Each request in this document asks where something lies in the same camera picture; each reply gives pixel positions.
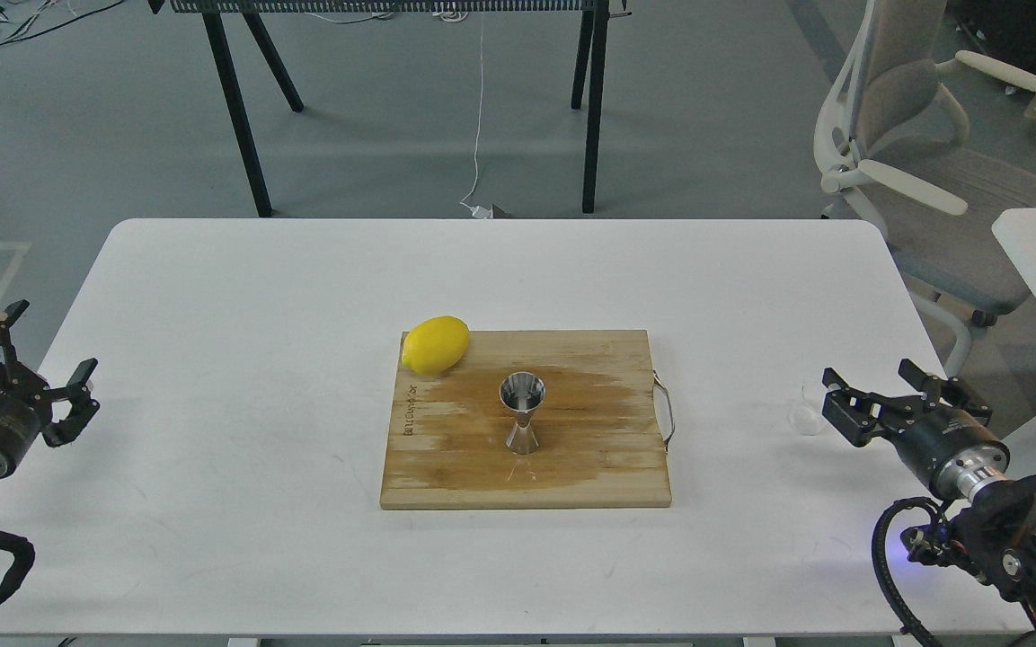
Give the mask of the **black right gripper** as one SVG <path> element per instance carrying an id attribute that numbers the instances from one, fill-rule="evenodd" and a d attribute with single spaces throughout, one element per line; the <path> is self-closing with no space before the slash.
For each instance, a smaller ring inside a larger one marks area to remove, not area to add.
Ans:
<path id="1" fill-rule="evenodd" d="M 917 394 L 862 392 L 836 369 L 823 369 L 822 417 L 852 446 L 877 437 L 894 443 L 908 471 L 941 502 L 973 502 L 982 489 L 1005 482 L 1009 449 L 986 429 L 992 417 L 986 398 L 960 377 L 938 377 L 908 358 L 897 372 Z M 952 408 L 926 411 L 923 398 Z"/>

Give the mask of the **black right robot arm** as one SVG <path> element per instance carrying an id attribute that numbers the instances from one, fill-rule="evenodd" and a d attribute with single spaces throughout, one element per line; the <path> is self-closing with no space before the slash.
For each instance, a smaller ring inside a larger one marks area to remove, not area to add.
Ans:
<path id="1" fill-rule="evenodd" d="M 913 613 L 892 578 L 887 556 L 889 526 L 904 510 L 928 514 L 899 539 L 912 563 L 954 566 L 1017 602 L 1032 624 L 1026 642 L 1036 646 L 1036 474 L 1006 476 L 1007 446 L 988 429 L 991 409 L 960 378 L 938 377 L 911 360 L 899 375 L 913 394 L 888 398 L 850 386 L 833 367 L 823 372 L 823 418 L 852 446 L 886 439 L 908 471 L 928 490 L 884 510 L 873 529 L 871 557 L 883 597 L 902 631 L 923 646 L 936 635 Z"/>

